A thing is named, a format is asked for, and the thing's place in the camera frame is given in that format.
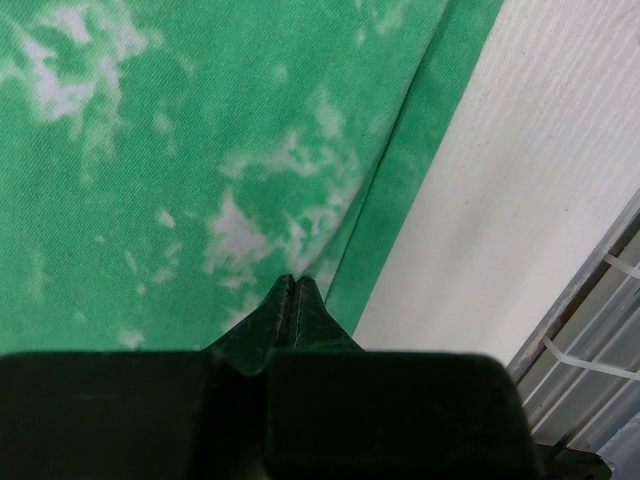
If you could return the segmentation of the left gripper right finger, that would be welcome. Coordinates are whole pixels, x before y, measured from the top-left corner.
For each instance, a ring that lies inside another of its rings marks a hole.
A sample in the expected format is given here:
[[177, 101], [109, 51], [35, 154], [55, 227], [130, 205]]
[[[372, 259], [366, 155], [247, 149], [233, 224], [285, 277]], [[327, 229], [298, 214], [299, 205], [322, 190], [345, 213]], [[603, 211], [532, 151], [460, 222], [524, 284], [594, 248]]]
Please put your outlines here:
[[363, 352], [329, 314], [317, 283], [301, 277], [295, 285], [289, 317], [289, 347], [295, 350]]

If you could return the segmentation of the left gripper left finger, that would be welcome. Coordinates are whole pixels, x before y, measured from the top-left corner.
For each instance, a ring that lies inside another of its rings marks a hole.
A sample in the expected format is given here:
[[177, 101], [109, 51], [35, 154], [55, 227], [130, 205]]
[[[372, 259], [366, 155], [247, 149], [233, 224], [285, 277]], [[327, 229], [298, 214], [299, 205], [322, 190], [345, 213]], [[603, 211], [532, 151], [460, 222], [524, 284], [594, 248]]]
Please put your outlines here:
[[207, 350], [241, 375], [258, 375], [271, 352], [288, 343], [293, 277], [276, 279], [260, 304]]

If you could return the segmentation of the green tie-dye trousers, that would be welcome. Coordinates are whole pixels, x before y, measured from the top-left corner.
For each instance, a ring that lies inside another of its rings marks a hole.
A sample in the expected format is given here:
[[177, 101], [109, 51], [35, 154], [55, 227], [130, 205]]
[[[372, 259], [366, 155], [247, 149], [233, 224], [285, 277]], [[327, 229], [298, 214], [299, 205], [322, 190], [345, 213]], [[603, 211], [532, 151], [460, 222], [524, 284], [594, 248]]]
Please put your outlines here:
[[197, 349], [283, 274], [348, 331], [497, 1], [5, 1], [1, 349]]

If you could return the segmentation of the aluminium frame rail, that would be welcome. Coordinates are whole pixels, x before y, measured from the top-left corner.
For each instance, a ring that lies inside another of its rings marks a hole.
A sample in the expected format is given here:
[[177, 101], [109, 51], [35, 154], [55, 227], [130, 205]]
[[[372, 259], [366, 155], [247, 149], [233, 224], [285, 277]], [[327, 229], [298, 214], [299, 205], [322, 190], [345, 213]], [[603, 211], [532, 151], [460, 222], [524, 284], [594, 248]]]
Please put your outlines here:
[[534, 439], [599, 451], [639, 421], [639, 198], [509, 364]]

